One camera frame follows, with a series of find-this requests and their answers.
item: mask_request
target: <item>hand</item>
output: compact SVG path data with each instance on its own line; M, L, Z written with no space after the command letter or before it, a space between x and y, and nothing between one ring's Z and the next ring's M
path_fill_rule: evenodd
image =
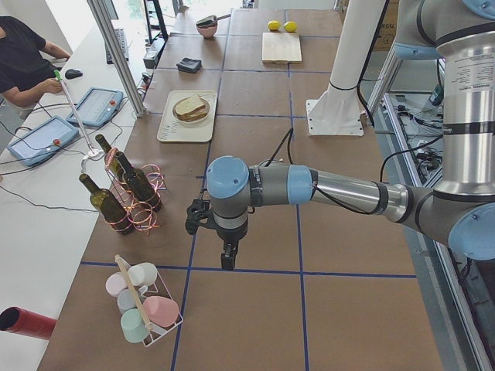
M60 85L60 82L54 78L44 80L41 85L43 93L57 94L62 91L62 85Z

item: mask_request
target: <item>printed label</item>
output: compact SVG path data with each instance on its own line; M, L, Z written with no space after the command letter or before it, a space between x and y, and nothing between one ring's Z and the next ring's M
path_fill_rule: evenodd
M495 53L449 61L445 95L495 90Z

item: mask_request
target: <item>black mouse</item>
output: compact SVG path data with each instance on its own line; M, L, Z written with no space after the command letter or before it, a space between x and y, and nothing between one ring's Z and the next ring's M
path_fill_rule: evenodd
M83 71L76 68L69 68L67 71L65 71L65 78L68 80L75 79L79 76L83 76Z

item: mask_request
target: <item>cup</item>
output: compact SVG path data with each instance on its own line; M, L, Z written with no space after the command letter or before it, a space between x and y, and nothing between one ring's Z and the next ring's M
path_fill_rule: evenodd
M146 299L146 297L144 297L143 295L147 290L148 290L148 286L143 286L142 288L139 288L138 294L139 294L139 299L141 300L141 302L143 302ZM132 296L132 294L128 288L122 290L118 294L117 306L118 306L118 310L120 311L121 315L123 315L129 309L136 308L136 303L134 301L134 297Z
M205 39L209 39L210 37L213 37L213 35L215 35L215 33L217 32L217 28L218 28L218 23L215 24L214 26L206 27L206 28L196 27L200 35L202 35Z
M140 263L133 265L127 271L134 286L150 286L155 283L158 277L156 266L151 263Z
M179 306L169 298L150 296L142 305L151 322L163 328L171 328L179 317Z
M149 335L149 331L136 308L129 309L122 315L121 327L128 342L142 342Z
M125 283L124 276L121 272L113 273L105 284L105 288L107 289L107 293L113 297L117 297L122 290L127 288L127 284Z
M49 340L56 319L26 311L18 307L5 309L0 314L0 330Z

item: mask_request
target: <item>brown tabletop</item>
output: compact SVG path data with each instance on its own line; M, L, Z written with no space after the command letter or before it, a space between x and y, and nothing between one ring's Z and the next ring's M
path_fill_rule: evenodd
M371 129L363 137L310 137L306 99L327 88L341 32L331 11L238 9L211 40L181 15L145 99L126 155L166 174L159 228L119 236L98 220L39 370L397 370L441 369L402 227L321 204L261 207L250 216L237 269L222 271L222 241L184 229L186 208L204 186L207 164L234 155L269 158L295 129L298 164L377 180L382 157ZM295 20L302 64L261 62L271 19ZM178 72L200 58L196 74ZM215 90L213 140L156 140L172 90ZM284 151L278 158L287 161ZM125 341L115 298L104 284L118 268L150 261L179 303L184 323L145 348Z

